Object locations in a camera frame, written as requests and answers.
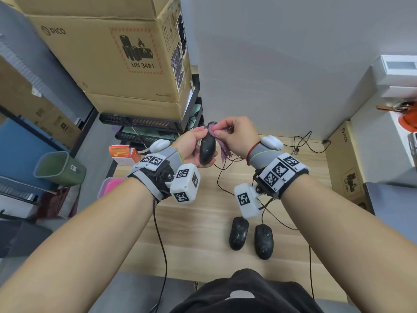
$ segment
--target gray floor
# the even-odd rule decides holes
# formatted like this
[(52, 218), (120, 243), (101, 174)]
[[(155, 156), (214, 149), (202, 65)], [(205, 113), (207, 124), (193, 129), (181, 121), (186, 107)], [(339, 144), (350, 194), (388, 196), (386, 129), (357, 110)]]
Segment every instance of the gray floor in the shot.
[[(111, 126), (102, 124), (97, 118), (76, 156), (76, 159), (87, 168), (86, 178), (81, 186), (78, 211), (85, 209), (97, 198), (101, 183), (106, 178), (113, 161), (108, 147), (120, 143), (114, 138), (114, 134)], [(65, 220), (38, 222), (52, 230), (58, 229), (64, 223)], [(25, 257), (20, 257), (0, 260), (0, 285), (18, 269), (25, 259)], [(119, 272), (90, 312), (149, 312), (159, 298), (163, 280), (161, 277)], [(158, 313), (169, 312), (193, 292), (192, 281), (168, 278)]]

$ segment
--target black computer mouse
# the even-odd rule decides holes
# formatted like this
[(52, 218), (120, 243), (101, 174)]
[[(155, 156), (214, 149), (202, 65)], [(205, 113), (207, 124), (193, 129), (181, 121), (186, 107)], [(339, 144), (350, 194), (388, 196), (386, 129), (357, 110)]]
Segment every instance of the black computer mouse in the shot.
[(229, 236), (229, 244), (233, 250), (240, 250), (245, 245), (248, 229), (248, 220), (245, 220), (242, 216), (233, 219), (232, 230)]
[(272, 229), (265, 224), (255, 227), (255, 251), (259, 258), (267, 260), (274, 251)]
[(216, 139), (207, 132), (206, 137), (201, 140), (200, 144), (200, 163), (208, 164), (214, 157), (216, 152)]

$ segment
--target purple cloth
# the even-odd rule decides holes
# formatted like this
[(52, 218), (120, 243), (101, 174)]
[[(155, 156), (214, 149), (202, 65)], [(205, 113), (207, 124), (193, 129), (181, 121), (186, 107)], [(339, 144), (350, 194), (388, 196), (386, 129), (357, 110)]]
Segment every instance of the purple cloth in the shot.
[[(210, 122), (208, 125), (208, 131), (209, 134), (211, 136), (214, 136), (213, 134), (213, 126), (216, 125), (217, 122)], [(220, 149), (222, 150), (222, 162), (224, 162), (226, 160), (226, 157), (231, 158), (232, 157), (232, 153), (230, 152), (229, 146), (227, 146), (226, 143), (222, 142), (220, 139), (216, 138), (216, 141), (218, 142), (218, 144), (220, 145)]]

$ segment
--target person's left arm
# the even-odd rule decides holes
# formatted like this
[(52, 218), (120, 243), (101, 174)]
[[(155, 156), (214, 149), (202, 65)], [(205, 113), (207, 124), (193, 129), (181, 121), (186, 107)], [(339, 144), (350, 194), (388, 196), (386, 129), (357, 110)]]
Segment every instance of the person's left arm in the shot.
[[(196, 128), (171, 146), (184, 163), (201, 167), (196, 143), (206, 134)], [(2, 312), (88, 312), (141, 235), (153, 202), (140, 181), (127, 178), (74, 216), (0, 288)]]

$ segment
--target red dashed border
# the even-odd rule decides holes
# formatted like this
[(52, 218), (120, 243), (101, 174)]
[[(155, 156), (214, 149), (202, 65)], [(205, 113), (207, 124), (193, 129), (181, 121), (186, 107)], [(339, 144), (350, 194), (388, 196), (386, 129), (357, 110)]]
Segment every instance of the red dashed border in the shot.
[[(117, 49), (119, 51), (119, 54), (122, 57), (123, 62), (125, 63), (125, 66), (126, 66), (127, 70), (130, 73), (143, 73), (143, 74), (150, 74), (150, 75), (163, 75), (164, 74), (164, 70), (162, 68), (162, 63), (161, 63), (161, 60), (159, 58), (159, 53), (158, 53), (158, 50), (156, 49), (156, 46), (155, 46), (154, 36), (152, 35), (152, 32), (151, 32), (151, 29), (150, 28), (109, 27), (109, 30), (110, 30), (111, 37), (113, 38), (113, 41), (115, 42), (115, 44), (117, 46)], [(126, 60), (126, 58), (124, 56), (123, 48), (120, 47), (119, 43), (117, 42), (116, 36), (114, 36), (113, 32), (147, 32), (147, 33), (149, 33), (150, 36), (151, 36), (152, 47), (154, 48), (154, 53), (155, 53), (155, 56), (154, 57), (156, 58), (156, 61), (157, 61), (158, 65), (159, 65), (159, 69), (161, 71), (159, 73), (157, 73), (157, 72), (152, 72), (152, 71), (136, 71), (136, 70), (131, 70), (129, 68), (128, 61)]]

